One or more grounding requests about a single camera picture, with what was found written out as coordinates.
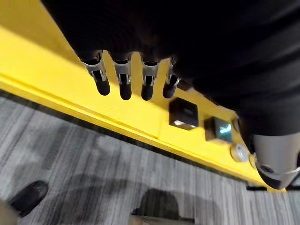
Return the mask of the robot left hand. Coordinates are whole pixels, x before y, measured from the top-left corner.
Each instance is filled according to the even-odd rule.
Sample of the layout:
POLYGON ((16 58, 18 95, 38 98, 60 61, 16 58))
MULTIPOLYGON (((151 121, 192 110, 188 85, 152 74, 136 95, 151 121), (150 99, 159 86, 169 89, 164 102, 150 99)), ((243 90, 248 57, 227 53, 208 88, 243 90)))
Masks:
POLYGON ((170 59, 164 95, 185 81, 238 116, 263 181, 286 188, 300 172, 300 3, 297 0, 44 0, 98 92, 110 54, 130 97, 130 58, 142 59, 142 98, 170 59))

